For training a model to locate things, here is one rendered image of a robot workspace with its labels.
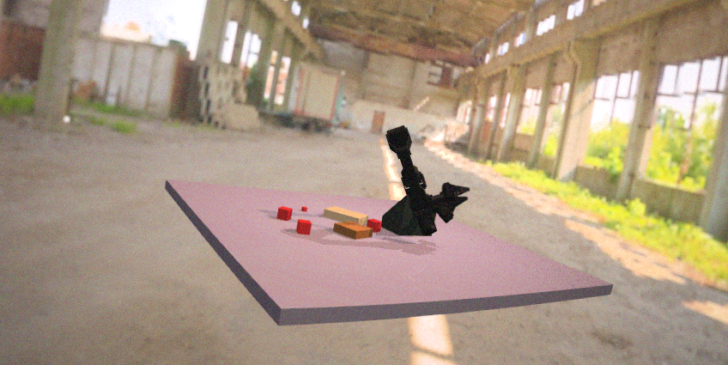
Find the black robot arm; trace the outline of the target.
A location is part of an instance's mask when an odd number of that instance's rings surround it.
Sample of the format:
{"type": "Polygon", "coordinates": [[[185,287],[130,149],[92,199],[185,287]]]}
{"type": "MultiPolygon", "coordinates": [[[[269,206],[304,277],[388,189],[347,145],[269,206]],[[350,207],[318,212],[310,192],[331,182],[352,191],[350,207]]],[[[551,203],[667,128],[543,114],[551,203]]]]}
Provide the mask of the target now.
{"type": "Polygon", "coordinates": [[[446,207],[446,202],[435,207],[432,203],[432,197],[429,196],[425,189],[427,186],[423,173],[413,165],[411,160],[410,147],[412,144],[408,128],[404,125],[387,131],[385,134],[390,149],[397,154],[400,159],[403,170],[402,182],[406,195],[409,194],[409,206],[415,219],[418,219],[422,235],[433,234],[437,231],[432,213],[436,213],[441,219],[448,223],[453,219],[454,214],[446,207]],[[423,183],[423,184],[421,184],[423,183]],[[408,189],[406,189],[406,188],[408,189]],[[430,207],[429,207],[430,205],[430,207]],[[436,210],[434,212],[434,210],[436,210]],[[415,212],[415,213],[414,213],[415,212]]]}

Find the red cube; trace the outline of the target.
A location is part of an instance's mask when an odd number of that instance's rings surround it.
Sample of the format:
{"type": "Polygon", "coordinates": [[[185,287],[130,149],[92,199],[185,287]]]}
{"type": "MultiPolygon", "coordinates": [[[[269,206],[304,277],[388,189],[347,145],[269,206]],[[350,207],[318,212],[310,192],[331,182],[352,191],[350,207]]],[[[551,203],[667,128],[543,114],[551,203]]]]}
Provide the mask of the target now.
{"type": "Polygon", "coordinates": [[[311,233],[311,222],[309,220],[303,220],[298,219],[297,229],[298,234],[308,234],[311,233]]]}
{"type": "Polygon", "coordinates": [[[373,229],[373,233],[380,233],[382,222],[377,220],[367,220],[367,227],[373,229]]]}
{"type": "Polygon", "coordinates": [[[288,221],[291,219],[293,209],[285,208],[283,206],[278,208],[277,219],[288,221]]]}

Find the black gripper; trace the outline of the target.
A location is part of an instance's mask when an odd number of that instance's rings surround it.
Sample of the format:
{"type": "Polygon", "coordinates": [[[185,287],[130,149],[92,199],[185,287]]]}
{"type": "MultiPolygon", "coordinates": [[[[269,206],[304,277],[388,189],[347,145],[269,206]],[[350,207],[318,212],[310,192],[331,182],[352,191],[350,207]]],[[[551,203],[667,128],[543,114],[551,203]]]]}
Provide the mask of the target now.
{"type": "MultiPolygon", "coordinates": [[[[455,186],[455,185],[449,184],[449,182],[446,182],[442,185],[441,190],[442,190],[442,192],[440,192],[439,195],[435,195],[435,196],[433,196],[433,194],[429,195],[432,197],[432,203],[433,203],[434,209],[439,204],[446,202],[446,207],[453,213],[453,211],[455,210],[455,208],[458,205],[460,205],[461,203],[463,203],[464,201],[466,201],[468,199],[467,196],[462,196],[462,197],[459,197],[459,196],[462,194],[465,194],[470,189],[469,189],[469,187],[455,186]]],[[[436,210],[434,210],[434,212],[435,211],[436,210]]]]}

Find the orange square block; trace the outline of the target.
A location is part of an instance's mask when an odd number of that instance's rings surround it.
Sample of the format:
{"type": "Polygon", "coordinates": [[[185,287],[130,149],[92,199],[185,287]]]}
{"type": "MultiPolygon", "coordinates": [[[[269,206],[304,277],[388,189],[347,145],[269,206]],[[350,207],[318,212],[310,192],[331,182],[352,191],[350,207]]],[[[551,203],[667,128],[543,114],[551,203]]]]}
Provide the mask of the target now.
{"type": "Polygon", "coordinates": [[[373,236],[372,228],[362,226],[355,222],[334,223],[333,231],[355,240],[373,236]]]}

